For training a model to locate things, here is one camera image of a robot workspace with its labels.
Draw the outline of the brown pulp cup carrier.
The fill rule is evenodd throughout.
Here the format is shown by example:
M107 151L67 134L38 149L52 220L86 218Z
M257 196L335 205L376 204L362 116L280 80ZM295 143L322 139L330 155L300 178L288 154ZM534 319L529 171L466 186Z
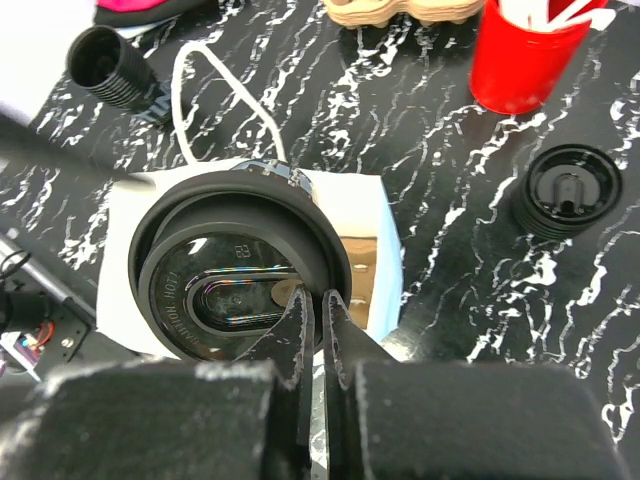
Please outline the brown pulp cup carrier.
M327 15L335 23L355 29L361 26L384 28L398 14L408 14L427 26L438 22L462 24L480 12L483 0L353 0L324 2Z

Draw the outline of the black coffee cup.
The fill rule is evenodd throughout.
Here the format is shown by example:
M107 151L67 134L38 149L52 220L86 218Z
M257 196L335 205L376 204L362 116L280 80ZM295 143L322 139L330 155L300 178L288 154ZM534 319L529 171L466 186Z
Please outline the black coffee cup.
M116 30L93 26L69 47L71 80L101 101L153 125L171 120L171 92L143 54Z

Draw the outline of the light blue paper bag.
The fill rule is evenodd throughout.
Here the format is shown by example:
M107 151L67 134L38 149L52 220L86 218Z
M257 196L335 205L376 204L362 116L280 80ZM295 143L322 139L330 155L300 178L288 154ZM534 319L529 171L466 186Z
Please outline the light blue paper bag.
M246 350L283 315L293 290L342 297L370 337L398 325L401 242L383 180L272 159L197 159L180 104L201 54L272 134L269 113L202 42L182 46L171 113L185 164L114 184L98 284L97 329L134 352L214 360Z

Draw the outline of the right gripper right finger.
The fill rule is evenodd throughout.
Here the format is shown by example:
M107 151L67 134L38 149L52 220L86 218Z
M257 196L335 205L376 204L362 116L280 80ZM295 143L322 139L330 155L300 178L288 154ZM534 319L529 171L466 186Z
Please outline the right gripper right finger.
M626 479L593 394L544 365L401 363L322 301L332 479Z

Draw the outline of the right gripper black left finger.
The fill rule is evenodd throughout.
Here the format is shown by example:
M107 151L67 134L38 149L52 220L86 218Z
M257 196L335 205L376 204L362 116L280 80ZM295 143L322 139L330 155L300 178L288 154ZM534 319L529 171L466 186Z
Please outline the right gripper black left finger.
M5 479L306 479L315 318L296 287L234 361L61 367L1 405Z

